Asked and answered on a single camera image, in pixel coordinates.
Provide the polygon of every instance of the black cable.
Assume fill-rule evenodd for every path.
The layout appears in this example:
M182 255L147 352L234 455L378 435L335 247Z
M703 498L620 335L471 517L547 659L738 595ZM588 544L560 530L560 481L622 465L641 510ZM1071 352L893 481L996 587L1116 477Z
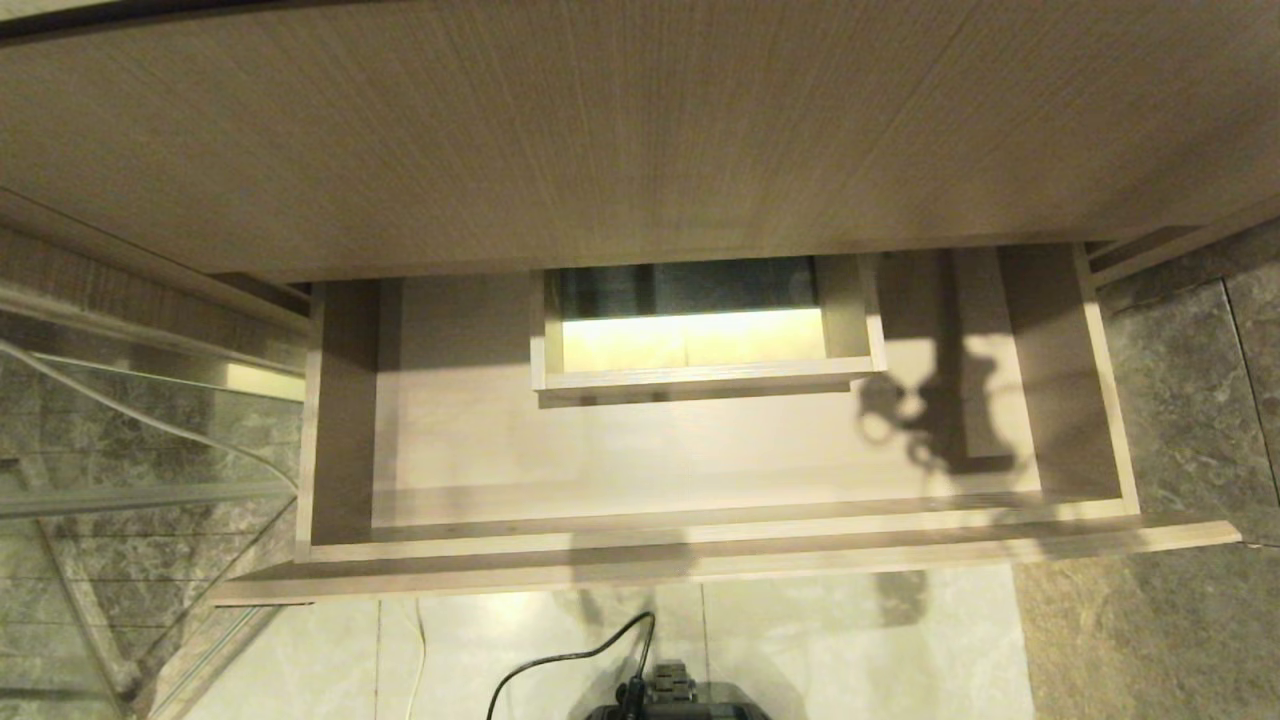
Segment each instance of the black cable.
M653 632L658 626L657 615L649 611L641 612L640 615L632 618L626 625L622 625L621 630L613 633L612 638L604 641L604 644L602 644L595 650L590 650L586 652L572 652L568 655L552 655L549 657L541 657L538 660L532 660L530 662L525 662L520 667L516 667L511 673L507 673L507 676L503 678L502 682L498 683L498 687L493 691L493 700L489 701L489 712L488 715L485 715L485 720L493 720L493 710L494 707L498 706L498 694L502 693L502 688L506 687L506 684L511 682L511 679L515 678L516 675L524 673L525 670L538 667L539 665L549 665L552 662L559 662L562 660L586 660L588 657L595 657L596 655L600 655L602 652L609 650L613 646L613 643L618 642L618 639L622 635L627 634L627 630L635 628L640 621L646 619L649 620L649 634L645 637L644 641L644 651L640 652L640 666L636 667L636 674L634 675L635 678L643 676L644 664L645 661L649 660L649 644L653 643Z

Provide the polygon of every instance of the wooden drawer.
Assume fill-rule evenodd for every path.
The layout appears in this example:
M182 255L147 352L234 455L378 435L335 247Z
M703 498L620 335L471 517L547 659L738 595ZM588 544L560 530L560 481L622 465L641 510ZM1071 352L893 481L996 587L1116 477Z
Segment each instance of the wooden drawer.
M320 284L297 557L218 601L1236 542L1225 521L1139 514L1083 277L1066 245L895 254L869 283L883 373L550 404L527 273Z
M703 265L708 263L667 266L695 274ZM778 387L838 389L886 366L874 269L874 255L813 258L813 307L590 320L564 316L559 270L534 273L532 387L543 397L570 400L643 400L654 392L671 400L704 391ZM760 332L753 337L744 325ZM588 366L575 368L572 360L584 348L590 355Z

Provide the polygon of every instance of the open drawer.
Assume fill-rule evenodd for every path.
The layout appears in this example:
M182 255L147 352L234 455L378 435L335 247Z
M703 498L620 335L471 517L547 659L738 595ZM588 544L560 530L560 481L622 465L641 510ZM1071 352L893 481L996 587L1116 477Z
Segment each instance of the open drawer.
M1239 541L1225 521L1139 514L1083 273L1066 245L893 254L867 305L878 300L884 372L837 388L552 404L536 387L530 336L543 307L531 307L527 273L320 284L296 561L224 583L216 600L909 570Z

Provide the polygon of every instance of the small inner box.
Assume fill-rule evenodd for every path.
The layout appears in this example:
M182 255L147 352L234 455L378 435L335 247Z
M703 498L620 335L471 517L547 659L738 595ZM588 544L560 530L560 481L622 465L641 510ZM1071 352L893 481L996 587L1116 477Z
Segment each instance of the small inner box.
M845 382L884 369L873 258L547 270L539 391Z

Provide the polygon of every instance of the white cable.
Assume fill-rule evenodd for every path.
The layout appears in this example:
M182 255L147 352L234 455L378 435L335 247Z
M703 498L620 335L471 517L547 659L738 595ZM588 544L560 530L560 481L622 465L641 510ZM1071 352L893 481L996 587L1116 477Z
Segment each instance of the white cable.
M274 473L276 477L279 477L284 482L289 483L289 487L292 487L293 489L298 489L298 486L294 484L293 478L291 478L288 475L288 473L285 473L284 470L276 468L274 462L271 462L266 457L262 457L261 455L250 452L250 451L247 451L244 448L241 448L241 447L236 447L234 445L228 445L228 443L225 443L223 441L214 439L214 438L207 437L207 436L202 436L202 434L200 434L197 432L188 430L186 428L179 428L178 425L170 425L169 423L165 423L164 420L160 420L157 418L152 418L151 415L147 415L146 413L141 413L138 410L134 410L134 409L129 407L128 405L124 405L124 404L119 402L118 400L114 400L114 398L111 398L111 397L109 397L106 395L102 395L101 392L99 392L99 391L88 387L87 384L77 380L76 378L73 378L73 377L70 377L68 374L64 374L61 370L54 368L52 365L45 363L44 360L40 360L35 355L32 355L32 354L27 352L26 350L18 347L17 345L13 345L9 341L0 340L0 352L6 352L6 354L12 355L14 359L17 359L17 360L19 360L22 363L26 363L27 365L31 365L32 368L35 368L40 373L44 373L44 374L49 375L50 378L52 378L52 379L63 383L64 386L67 386L67 387L69 387L69 388L72 388L72 389L74 389L77 392L81 392L83 395L87 395L88 397L92 397L93 400L101 402L102 405L106 405L108 407L110 407L113 410L116 410L119 413L124 413L125 415L128 415L129 418L133 418L134 420L138 420L140 423L146 423L147 425L151 425L152 428L161 429L161 430L164 430L166 433L175 434L178 437L184 437L187 439L193 439L196 442L207 445L209 447L216 447L218 450L225 450L227 452L232 452L234 455L239 455L242 457L248 457L250 460L260 462L262 466L265 466L268 470L270 470L271 473Z
M417 656L417 673L413 675L413 691L408 696L408 710L404 711L404 720L413 720L417 688L422 684L422 671L426 670L426 628L422 626L422 605L419 600L413 601L413 614L417 616L417 639L421 641L422 652Z

